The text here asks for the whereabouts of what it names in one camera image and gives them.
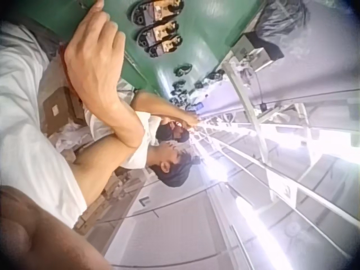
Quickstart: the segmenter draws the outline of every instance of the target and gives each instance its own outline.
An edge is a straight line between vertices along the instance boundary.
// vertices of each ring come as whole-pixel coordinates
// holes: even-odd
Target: green table
[[[20,12],[51,29],[60,38],[69,40],[86,14],[76,0],[22,0]],[[92,0],[83,0],[90,6]],[[140,30],[127,18],[128,8],[136,0],[105,0],[104,11],[118,23],[127,35],[122,77],[136,88],[158,91],[168,96],[177,77],[177,65],[193,64],[192,71],[182,79],[185,89],[214,70],[231,46],[238,40],[249,21],[255,16],[262,0],[185,0],[183,12],[177,17],[183,44],[175,53],[150,58],[136,45],[134,36]]]

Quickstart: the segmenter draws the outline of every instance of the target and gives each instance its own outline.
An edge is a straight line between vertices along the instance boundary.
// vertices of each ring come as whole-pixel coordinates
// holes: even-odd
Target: ear
[[[170,163],[169,162],[161,162],[160,167],[164,173],[169,173],[169,171],[170,171]]]

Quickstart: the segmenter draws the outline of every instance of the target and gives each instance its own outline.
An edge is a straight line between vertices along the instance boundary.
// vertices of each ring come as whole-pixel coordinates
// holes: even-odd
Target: metal frame
[[[332,202],[328,201],[327,199],[325,199],[324,197],[320,196],[319,194],[317,194],[316,192],[310,190],[309,188],[305,187],[303,184],[301,184],[301,181],[308,175],[309,172],[311,172],[311,170],[313,169],[313,167],[317,164],[317,161],[319,161],[320,159],[320,155],[316,155],[315,152],[312,150],[312,134],[311,134],[311,129],[325,129],[325,130],[333,130],[333,131],[342,131],[342,132],[350,132],[350,133],[359,133],[359,131],[356,130],[346,130],[346,129],[334,129],[334,128],[322,128],[322,127],[311,127],[310,122],[309,122],[309,118],[308,118],[308,114],[306,111],[306,108],[304,106],[303,103],[297,103],[294,104],[295,105],[295,109],[298,112],[298,116],[300,119],[300,123],[301,125],[288,125],[288,124],[264,124],[265,121],[267,121],[269,118],[271,118],[272,116],[274,116],[274,114],[281,112],[282,110],[288,108],[289,106],[291,106],[292,104],[287,104],[287,105],[282,105],[282,106],[278,106],[275,107],[274,109],[270,109],[258,116],[256,116],[255,114],[255,110],[254,110],[254,106],[251,104],[250,98],[248,96],[248,94],[246,93],[246,89],[241,81],[241,78],[239,78],[235,72],[233,71],[231,65],[226,61],[223,62],[222,64],[222,68],[224,69],[224,71],[226,72],[226,74],[229,77],[230,82],[233,84],[234,89],[236,91],[236,93],[239,96],[240,101],[242,102],[242,105],[244,107],[244,109],[242,111],[246,112],[247,118],[249,120],[249,123],[237,123],[232,121],[231,123],[222,123],[221,125],[212,125],[207,123],[207,120],[212,119],[215,116],[219,116],[219,115],[212,115],[209,118],[207,118],[205,121],[203,121],[202,123],[199,124],[199,129],[203,129],[205,131],[205,134],[203,132],[201,132],[200,130],[198,130],[199,135],[204,136],[203,138],[207,138],[208,142],[211,144],[211,146],[214,148],[214,151],[219,151],[220,153],[222,153],[223,156],[225,156],[226,158],[228,158],[230,161],[232,161],[236,166],[238,166],[239,168],[241,168],[244,172],[246,172],[248,175],[252,176],[255,180],[257,180],[259,183],[261,183],[262,185],[266,186],[270,192],[271,192],[271,196],[272,199],[276,197],[278,197],[280,200],[282,200],[283,202],[285,202],[289,207],[291,207],[293,209],[294,212],[296,212],[298,215],[300,215],[311,227],[313,227],[320,235],[322,235],[334,248],[336,248],[344,257],[346,257],[347,259],[350,258],[350,255],[345,252],[341,247],[339,247],[334,241],[332,241],[332,239],[330,239],[328,237],[328,235],[326,235],[323,231],[321,231],[316,224],[314,224],[311,220],[309,220],[304,214],[302,214],[297,208],[296,208],[296,202],[295,205],[291,205],[287,200],[285,200],[278,192],[276,192],[275,190],[272,190],[271,187],[269,185],[267,185],[265,182],[263,182],[261,179],[259,179],[258,177],[256,177],[255,175],[253,175],[253,173],[251,173],[249,170],[247,170],[244,166],[242,166],[241,164],[239,164],[236,160],[234,160],[233,158],[231,158],[229,155],[227,155],[222,149],[223,148],[227,148],[229,150],[231,150],[232,152],[240,155],[243,158],[248,159],[250,162],[252,162],[253,164],[256,164],[257,166],[259,166],[260,168],[263,168],[266,170],[267,172],[267,178],[268,180],[271,178],[271,174],[269,174],[269,172],[271,172],[272,174],[275,174],[281,178],[283,178],[285,181],[287,181],[288,183],[291,183],[291,185],[295,186],[297,190],[301,190],[303,193],[305,193],[306,195],[308,195],[309,197],[311,197],[312,199],[318,201],[320,204],[322,204],[323,206],[325,206],[327,209],[329,209],[330,211],[332,211],[333,213],[337,214],[338,216],[342,217],[343,219],[345,219],[346,221],[348,221],[349,223],[351,223],[352,225],[356,226],[357,228],[360,228],[360,221],[353,217],[352,215],[350,215],[349,213],[347,213],[346,211],[344,211],[343,209],[341,209],[340,207],[336,206],[335,204],[333,204]],[[234,148],[233,146],[226,144],[224,142],[222,142],[219,139],[214,138],[212,135],[214,133],[216,133],[217,131],[229,131],[229,132],[239,132],[239,133],[244,133],[244,130],[242,129],[242,125],[250,125],[252,126],[253,130],[256,132],[256,140],[258,142],[259,145],[259,149],[260,149],[260,154],[261,154],[261,158],[262,160],[259,161],[255,158],[253,158],[252,156],[247,155],[246,153]],[[296,128],[296,129],[302,129],[304,131],[303,133],[303,137],[304,140],[307,141],[307,148],[309,151],[309,156],[310,156],[310,166],[301,174],[301,176],[297,179],[291,179],[290,177],[284,175],[283,173],[281,173],[280,171],[278,171],[277,169],[273,168],[271,166],[271,163],[269,162],[269,158],[268,158],[268,147],[266,144],[266,139],[263,136],[263,133],[261,131],[261,126],[260,125],[271,125],[273,127],[288,127],[288,128]],[[213,132],[211,132],[211,135],[208,132],[208,129],[212,129]],[[237,234],[235,228],[233,226],[231,226],[233,228],[234,234],[236,236],[236,239],[239,243],[239,247],[241,248],[244,257],[246,259],[246,263],[247,266],[249,267],[249,269],[254,269],[253,264],[251,263],[251,260],[246,252],[246,249],[244,247],[244,244],[242,243],[239,235]]]

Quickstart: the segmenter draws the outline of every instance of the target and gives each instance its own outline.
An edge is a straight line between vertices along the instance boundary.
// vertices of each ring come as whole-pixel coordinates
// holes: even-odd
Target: white shirt
[[[25,27],[0,26],[1,185],[73,228],[85,199],[68,163],[40,131],[37,94],[48,59]]]
[[[133,97],[133,94],[128,94],[128,92],[118,92],[119,98],[122,98],[125,102],[130,103]],[[94,138],[94,141],[100,140],[104,136],[113,134],[113,130],[108,127],[104,122],[99,120],[95,115],[93,115],[88,109],[85,108],[85,119],[90,127],[91,135]],[[142,139],[140,147],[136,152],[131,155],[124,163],[121,164],[121,167],[126,169],[142,169],[146,166],[147,159],[147,150],[149,145],[157,146],[159,145],[156,139],[156,131],[160,125],[161,117],[153,116],[148,112],[136,111],[137,116],[139,117],[145,133]]]

